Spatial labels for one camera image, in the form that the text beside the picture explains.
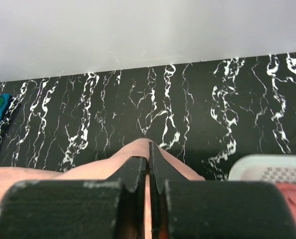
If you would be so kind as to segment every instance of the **white wall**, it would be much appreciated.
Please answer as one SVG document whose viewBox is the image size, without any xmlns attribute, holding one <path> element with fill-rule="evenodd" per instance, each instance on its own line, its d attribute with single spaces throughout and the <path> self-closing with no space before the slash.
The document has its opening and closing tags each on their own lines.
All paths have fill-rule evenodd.
<svg viewBox="0 0 296 239">
<path fill-rule="evenodd" d="M 296 51 L 296 0 L 0 0 L 0 81 Z"/>
</svg>

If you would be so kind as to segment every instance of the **wall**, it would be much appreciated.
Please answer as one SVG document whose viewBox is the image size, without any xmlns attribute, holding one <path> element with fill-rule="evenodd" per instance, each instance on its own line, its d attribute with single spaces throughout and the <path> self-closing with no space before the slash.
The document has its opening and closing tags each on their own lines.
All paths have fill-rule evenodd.
<svg viewBox="0 0 296 239">
<path fill-rule="evenodd" d="M 3 0 L 0 81 L 296 51 L 296 0 Z"/>
</svg>

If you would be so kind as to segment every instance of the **marble surface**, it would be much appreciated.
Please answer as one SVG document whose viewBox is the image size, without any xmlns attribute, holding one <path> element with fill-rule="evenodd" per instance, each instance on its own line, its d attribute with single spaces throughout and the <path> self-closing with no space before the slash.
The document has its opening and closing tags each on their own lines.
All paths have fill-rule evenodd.
<svg viewBox="0 0 296 239">
<path fill-rule="evenodd" d="M 206 179 L 296 154 L 296 53 L 0 83 L 21 109 L 0 166 L 67 171 L 140 137 Z"/>
</svg>

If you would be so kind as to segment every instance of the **laundry basket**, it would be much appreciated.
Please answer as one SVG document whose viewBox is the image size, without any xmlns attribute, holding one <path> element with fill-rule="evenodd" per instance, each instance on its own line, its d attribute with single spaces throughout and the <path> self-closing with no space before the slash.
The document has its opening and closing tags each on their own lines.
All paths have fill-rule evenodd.
<svg viewBox="0 0 296 239">
<path fill-rule="evenodd" d="M 249 155 L 231 168 L 228 180 L 296 184 L 296 155 Z"/>
</svg>

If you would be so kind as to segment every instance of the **black marble table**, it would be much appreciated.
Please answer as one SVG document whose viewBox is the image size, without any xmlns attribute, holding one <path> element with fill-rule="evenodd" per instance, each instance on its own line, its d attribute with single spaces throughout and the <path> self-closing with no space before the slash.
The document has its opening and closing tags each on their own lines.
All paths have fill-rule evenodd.
<svg viewBox="0 0 296 239">
<path fill-rule="evenodd" d="M 65 172 L 147 137 L 206 179 L 296 154 L 296 53 L 0 83 L 21 109 L 0 166 Z"/>
</svg>

